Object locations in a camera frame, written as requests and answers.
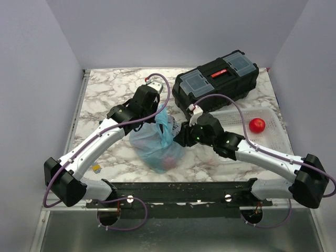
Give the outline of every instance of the marble surface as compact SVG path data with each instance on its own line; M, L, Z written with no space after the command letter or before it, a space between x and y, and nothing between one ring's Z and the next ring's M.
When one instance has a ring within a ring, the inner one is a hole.
M185 68L169 69L99 69L92 70L81 108L78 126L76 128L73 147L77 146L94 131L99 121L106 117L111 107L124 103L132 98L137 87L144 83L144 78L151 73L158 72L169 80L171 87L175 77L188 71ZM161 103L167 96L166 88L161 94ZM265 68L260 69L257 87L244 99L237 101L241 108L270 107L279 117L285 129L282 116L273 92L268 73ZM221 110L233 110L233 105ZM175 105L173 96L167 105L167 110L176 121L185 121L184 114ZM93 180L102 178L115 182L201 182L201 181L246 181L252 177L275 179L279 176L255 165L247 163L221 164L216 154L208 147L196 145L186 148L183 160L176 168L165 174L158 174L149 169L137 156L129 143L129 137L107 149L97 159L102 167L96 174L89 169L85 177Z

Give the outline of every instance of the blue plastic bag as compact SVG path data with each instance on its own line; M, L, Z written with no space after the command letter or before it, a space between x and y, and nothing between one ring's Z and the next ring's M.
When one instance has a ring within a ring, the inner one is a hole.
M153 170L164 173L184 155L184 149L173 141L181 125L164 108L155 117L156 123L145 123L138 132L131 131L130 143L137 155Z

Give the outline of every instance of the red label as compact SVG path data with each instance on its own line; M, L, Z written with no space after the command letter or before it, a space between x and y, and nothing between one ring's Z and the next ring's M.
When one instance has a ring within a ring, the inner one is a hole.
M222 74L225 73L225 72L227 72L227 70L226 70L226 69L223 69L223 70L221 70L221 71L218 71L218 72L212 74L211 77L212 77L212 78L215 78L215 77L217 77L217 76L219 76L219 75L222 75Z

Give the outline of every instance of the black toolbox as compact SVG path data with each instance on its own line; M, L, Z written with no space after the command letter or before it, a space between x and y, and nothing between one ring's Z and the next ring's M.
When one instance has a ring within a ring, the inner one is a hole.
M259 68L240 50L217 58L205 65L182 73L176 77L173 96L176 105L189 120L190 104L213 93L229 96L234 101L244 98L256 87ZM211 97L198 105L204 112L215 111L229 102L221 97Z

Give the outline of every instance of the wall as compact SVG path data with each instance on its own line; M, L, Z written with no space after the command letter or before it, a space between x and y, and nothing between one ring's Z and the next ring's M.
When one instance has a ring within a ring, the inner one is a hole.
M194 67L240 49L268 67L307 0L47 0L84 68Z
M29 251L83 72L45 0L0 4L0 251Z
M286 40L270 77L295 154L317 155L336 177L336 2L310 0ZM329 183L328 191L333 186ZM336 200L323 199L321 209L336 247Z

